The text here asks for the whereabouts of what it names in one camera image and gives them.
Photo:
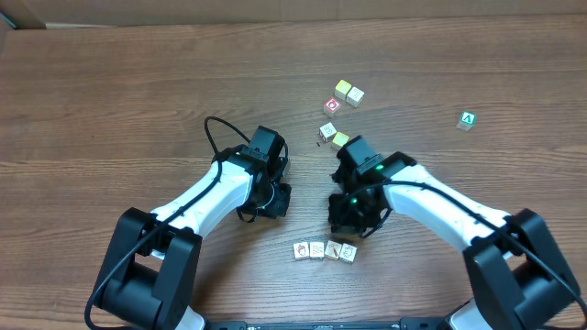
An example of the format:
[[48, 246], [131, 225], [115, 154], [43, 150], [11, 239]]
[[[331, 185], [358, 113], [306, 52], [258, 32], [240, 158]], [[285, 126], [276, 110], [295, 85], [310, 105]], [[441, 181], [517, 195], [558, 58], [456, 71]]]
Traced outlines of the white number two block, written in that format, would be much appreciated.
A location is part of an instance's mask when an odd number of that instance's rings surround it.
[[338, 131], [331, 122], [328, 122], [319, 128], [319, 136], [322, 138], [324, 143], [331, 141], [337, 132]]

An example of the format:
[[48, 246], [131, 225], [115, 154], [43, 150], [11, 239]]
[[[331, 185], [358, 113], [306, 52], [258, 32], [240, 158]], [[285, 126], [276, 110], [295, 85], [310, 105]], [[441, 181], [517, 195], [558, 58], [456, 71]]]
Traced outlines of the white block green side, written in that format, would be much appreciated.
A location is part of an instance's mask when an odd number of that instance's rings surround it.
[[338, 259], [347, 263], [353, 263], [358, 249], [350, 244], [344, 243], [339, 251]]

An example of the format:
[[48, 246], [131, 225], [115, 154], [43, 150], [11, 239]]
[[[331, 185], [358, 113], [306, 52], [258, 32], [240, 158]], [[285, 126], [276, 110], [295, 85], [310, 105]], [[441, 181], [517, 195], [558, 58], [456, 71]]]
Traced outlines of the hammer picture block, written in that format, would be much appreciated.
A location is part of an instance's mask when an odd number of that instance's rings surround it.
[[327, 259], [338, 260], [342, 245], [338, 242], [328, 240], [325, 247], [325, 257]]

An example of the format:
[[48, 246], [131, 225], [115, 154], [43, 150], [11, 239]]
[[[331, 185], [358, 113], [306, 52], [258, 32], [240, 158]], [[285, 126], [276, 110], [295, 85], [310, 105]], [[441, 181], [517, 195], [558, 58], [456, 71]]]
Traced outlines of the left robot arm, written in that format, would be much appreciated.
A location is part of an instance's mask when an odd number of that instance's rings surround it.
[[259, 126], [247, 144], [217, 152], [208, 173], [172, 202], [125, 211], [86, 304], [87, 325], [96, 327], [97, 307], [127, 329], [205, 329], [190, 306], [203, 240], [230, 212], [247, 223], [285, 216], [288, 162], [284, 138]]

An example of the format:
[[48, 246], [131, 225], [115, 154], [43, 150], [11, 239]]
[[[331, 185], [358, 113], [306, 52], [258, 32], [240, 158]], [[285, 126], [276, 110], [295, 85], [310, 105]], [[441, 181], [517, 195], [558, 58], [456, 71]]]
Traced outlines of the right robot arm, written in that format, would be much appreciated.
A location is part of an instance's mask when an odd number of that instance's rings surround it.
[[357, 136], [337, 153], [329, 198], [334, 233], [366, 238], [390, 213], [407, 216], [448, 242], [464, 259], [473, 297], [441, 329], [547, 329], [572, 303], [579, 283], [543, 218], [508, 214], [448, 187], [402, 152], [384, 157]]

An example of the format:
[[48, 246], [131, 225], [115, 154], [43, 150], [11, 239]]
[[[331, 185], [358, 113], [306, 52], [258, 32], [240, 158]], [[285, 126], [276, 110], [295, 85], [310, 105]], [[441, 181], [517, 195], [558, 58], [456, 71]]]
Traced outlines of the acorn picture block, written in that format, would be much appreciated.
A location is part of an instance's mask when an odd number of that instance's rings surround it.
[[295, 260], [309, 259], [310, 250], [307, 242], [299, 242], [293, 244], [293, 255]]

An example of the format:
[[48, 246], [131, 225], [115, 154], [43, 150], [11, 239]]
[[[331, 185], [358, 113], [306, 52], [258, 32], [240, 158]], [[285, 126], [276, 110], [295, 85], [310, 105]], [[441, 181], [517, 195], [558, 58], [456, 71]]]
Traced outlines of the white W letter block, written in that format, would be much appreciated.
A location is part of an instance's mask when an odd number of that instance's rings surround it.
[[325, 257], [325, 243], [324, 242], [310, 242], [309, 256], [311, 259], [323, 259]]

